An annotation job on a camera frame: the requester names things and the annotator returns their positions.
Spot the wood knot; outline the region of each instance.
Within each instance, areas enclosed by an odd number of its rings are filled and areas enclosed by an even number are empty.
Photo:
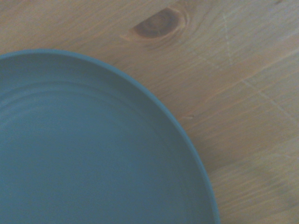
[[[134,31],[147,38],[167,35],[175,30],[179,22],[176,12],[166,8],[134,27]]]

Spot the table surface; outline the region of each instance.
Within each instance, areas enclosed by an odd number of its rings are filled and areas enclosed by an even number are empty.
[[[299,223],[298,0],[2,0],[0,15],[0,54],[78,52],[154,93],[223,224]]]

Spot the ceramic plate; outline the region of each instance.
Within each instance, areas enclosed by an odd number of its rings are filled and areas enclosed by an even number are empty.
[[[219,224],[186,133],[148,90],[59,50],[0,56],[0,223]]]

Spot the wooden table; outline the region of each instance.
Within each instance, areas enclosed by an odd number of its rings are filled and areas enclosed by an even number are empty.
[[[298,0],[1,0],[0,54],[35,48],[151,90],[196,146],[223,224],[299,223]]]

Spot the plate rim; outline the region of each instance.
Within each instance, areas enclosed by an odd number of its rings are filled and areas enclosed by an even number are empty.
[[[83,55],[76,52],[71,52],[67,50],[59,50],[59,49],[26,49],[26,50],[20,50],[15,52],[6,53],[3,55],[0,55],[0,62],[4,59],[8,59],[15,56],[24,56],[24,55],[32,55],[32,54],[51,54],[51,55],[59,55],[59,56],[69,56],[73,57],[79,60],[87,61],[89,63],[93,63],[97,66],[100,66],[104,69],[107,69],[110,72],[113,72],[114,74],[120,76],[121,78],[125,79],[127,82],[132,84],[135,88],[137,88],[139,91],[141,91],[145,96],[147,96],[158,108],[166,115],[166,117],[169,119],[169,121],[174,125],[176,130],[179,132],[181,137],[183,138],[185,144],[187,145],[188,149],[190,150],[193,159],[195,160],[197,167],[199,169],[199,172],[201,173],[203,177],[203,182],[205,184],[206,191],[208,193],[211,207],[212,207],[212,213],[214,217],[215,224],[220,224],[220,214],[217,207],[215,195],[213,192],[213,188],[211,185],[211,182],[209,180],[209,177],[207,175],[206,169],[199,157],[199,154],[197,153],[197,150],[195,149],[193,143],[191,142],[190,138],[188,137],[185,130],[182,128],[181,124],[176,120],[176,118],[172,115],[172,113],[167,109],[167,107],[152,93],[150,92],[145,86],[143,86],[141,83],[139,83],[137,80],[129,76],[127,73],[117,69],[116,67],[107,64],[99,59]]]

